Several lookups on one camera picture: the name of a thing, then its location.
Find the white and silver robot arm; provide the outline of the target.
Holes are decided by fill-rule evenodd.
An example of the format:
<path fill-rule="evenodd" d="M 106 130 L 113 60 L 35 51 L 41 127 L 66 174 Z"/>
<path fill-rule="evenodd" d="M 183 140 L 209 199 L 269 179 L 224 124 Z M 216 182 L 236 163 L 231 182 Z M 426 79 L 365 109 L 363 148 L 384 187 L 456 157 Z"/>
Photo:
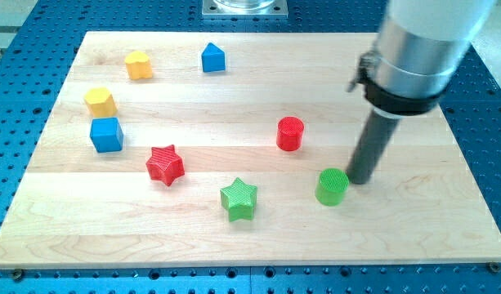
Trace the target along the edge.
<path fill-rule="evenodd" d="M 390 0 L 349 86 L 364 87 L 374 118 L 434 109 L 495 0 Z"/>

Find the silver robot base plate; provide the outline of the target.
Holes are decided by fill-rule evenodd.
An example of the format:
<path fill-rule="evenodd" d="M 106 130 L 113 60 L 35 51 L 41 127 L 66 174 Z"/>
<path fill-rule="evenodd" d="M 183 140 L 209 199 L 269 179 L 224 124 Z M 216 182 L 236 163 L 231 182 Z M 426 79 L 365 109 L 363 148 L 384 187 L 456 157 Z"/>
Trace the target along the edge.
<path fill-rule="evenodd" d="M 203 0 L 203 18 L 287 18 L 287 0 Z"/>

